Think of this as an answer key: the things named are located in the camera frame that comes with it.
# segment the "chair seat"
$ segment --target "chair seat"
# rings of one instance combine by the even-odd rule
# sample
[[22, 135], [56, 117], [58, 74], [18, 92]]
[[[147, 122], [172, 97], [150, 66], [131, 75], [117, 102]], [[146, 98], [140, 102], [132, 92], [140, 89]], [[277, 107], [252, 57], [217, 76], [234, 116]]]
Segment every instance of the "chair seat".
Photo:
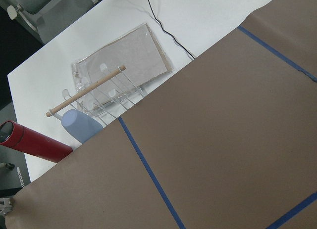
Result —
[[43, 43], [48, 43], [93, 6], [91, 0], [61, 0], [36, 22]]

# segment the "office chair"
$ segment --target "office chair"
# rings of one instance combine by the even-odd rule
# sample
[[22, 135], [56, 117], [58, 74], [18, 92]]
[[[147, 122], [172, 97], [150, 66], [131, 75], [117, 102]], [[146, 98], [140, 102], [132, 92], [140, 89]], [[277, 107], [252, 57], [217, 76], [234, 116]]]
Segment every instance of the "office chair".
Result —
[[12, 20], [20, 15], [46, 44], [93, 6], [92, 0], [16, 0], [7, 12]]

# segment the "brown surface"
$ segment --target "brown surface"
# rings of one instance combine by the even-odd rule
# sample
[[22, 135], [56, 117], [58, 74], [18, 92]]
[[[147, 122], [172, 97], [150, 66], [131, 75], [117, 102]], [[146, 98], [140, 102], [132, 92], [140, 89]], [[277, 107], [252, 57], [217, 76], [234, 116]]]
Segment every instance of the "brown surface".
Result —
[[298, 215], [286, 222], [280, 229], [316, 229], [317, 202], [305, 208]]
[[317, 189], [316, 94], [235, 30], [122, 118], [187, 228], [265, 228]]
[[317, 0], [273, 0], [241, 26], [317, 77]]
[[14, 199], [8, 229], [177, 228], [118, 121]]

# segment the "red tumbler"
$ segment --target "red tumbler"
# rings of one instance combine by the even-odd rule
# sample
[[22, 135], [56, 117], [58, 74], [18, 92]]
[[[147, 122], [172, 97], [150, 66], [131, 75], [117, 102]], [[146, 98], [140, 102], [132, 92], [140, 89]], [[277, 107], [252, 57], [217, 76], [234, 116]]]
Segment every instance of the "red tumbler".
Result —
[[0, 145], [56, 163], [73, 151], [70, 146], [14, 121], [0, 126]]

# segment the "gray floor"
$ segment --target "gray floor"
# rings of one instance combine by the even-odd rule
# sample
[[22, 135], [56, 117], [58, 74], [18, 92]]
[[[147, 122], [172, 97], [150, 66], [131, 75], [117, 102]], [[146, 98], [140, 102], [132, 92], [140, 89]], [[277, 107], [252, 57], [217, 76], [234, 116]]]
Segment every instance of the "gray floor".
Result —
[[[16, 121], [12, 102], [0, 110], [0, 124], [6, 120]], [[30, 183], [24, 153], [0, 145], [0, 163], [1, 162], [12, 163], [16, 167], [20, 167], [24, 184], [27, 185]], [[0, 190], [21, 187], [16, 167], [12, 171], [0, 169]], [[0, 216], [0, 229], [4, 228], [4, 218]]]

